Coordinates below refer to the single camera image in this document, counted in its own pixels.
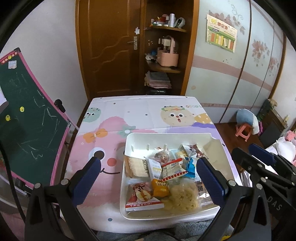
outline orange bow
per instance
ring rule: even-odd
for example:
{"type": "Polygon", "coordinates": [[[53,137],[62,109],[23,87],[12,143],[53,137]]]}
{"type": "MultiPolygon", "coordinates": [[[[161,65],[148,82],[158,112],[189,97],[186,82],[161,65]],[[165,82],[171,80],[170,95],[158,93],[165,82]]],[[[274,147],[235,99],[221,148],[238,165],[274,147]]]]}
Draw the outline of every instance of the orange bow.
{"type": "Polygon", "coordinates": [[[105,137],[106,135],[108,135],[108,131],[106,131],[103,128],[103,129],[97,130],[97,132],[95,132],[95,133],[93,133],[93,132],[85,133],[83,135],[83,139],[85,139],[85,141],[87,143],[91,143],[91,142],[94,142],[96,140],[96,137],[102,138],[102,137],[105,137]]]}

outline red cartoon nose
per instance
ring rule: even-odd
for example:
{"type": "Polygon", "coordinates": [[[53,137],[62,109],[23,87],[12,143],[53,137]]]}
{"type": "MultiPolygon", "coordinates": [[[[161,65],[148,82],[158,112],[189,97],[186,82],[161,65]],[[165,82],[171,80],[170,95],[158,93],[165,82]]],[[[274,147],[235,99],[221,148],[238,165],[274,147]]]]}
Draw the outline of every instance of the red cartoon nose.
{"type": "Polygon", "coordinates": [[[109,159],[107,160],[107,165],[110,166],[110,167],[115,166],[116,163],[117,163],[117,161],[116,161],[116,159],[113,158],[113,157],[111,157],[111,158],[109,158],[109,159]]]}

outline chalkboard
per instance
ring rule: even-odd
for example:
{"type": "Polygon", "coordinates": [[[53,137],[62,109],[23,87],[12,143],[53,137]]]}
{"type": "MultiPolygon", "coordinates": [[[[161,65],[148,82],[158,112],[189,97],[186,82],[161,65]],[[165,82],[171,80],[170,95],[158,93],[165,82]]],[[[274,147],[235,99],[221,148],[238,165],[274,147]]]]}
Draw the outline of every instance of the chalkboard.
{"type": "Polygon", "coordinates": [[[53,184],[68,122],[35,79],[19,48],[0,60],[0,87],[9,102],[0,114],[0,141],[11,171],[28,186],[53,184]]]}

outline door handle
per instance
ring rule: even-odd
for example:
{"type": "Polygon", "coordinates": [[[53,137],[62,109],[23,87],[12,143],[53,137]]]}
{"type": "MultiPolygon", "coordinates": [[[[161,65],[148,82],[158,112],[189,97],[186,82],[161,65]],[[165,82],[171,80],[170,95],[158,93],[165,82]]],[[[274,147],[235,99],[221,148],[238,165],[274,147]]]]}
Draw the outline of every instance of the door handle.
{"type": "Polygon", "coordinates": [[[134,50],[137,50],[138,49],[138,38],[137,38],[137,36],[134,36],[133,37],[133,41],[129,41],[129,42],[127,42],[128,44],[129,43],[133,43],[133,48],[134,48],[134,50]]]}

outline white wall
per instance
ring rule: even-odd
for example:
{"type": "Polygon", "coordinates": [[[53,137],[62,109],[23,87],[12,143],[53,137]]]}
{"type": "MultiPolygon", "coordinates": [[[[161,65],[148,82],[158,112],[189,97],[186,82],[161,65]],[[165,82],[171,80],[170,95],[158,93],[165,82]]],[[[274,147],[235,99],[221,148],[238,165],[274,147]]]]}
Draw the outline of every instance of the white wall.
{"type": "Polygon", "coordinates": [[[282,118],[286,115],[290,116],[287,122],[288,127],[296,120],[296,51],[292,47],[290,41],[287,39],[287,48],[285,62],[278,86],[273,95],[273,99],[277,102],[278,106],[275,110],[282,118]]]}
{"type": "Polygon", "coordinates": [[[0,57],[19,47],[49,97],[77,123],[87,97],[75,35],[75,0],[45,0],[18,26],[0,57]]]}

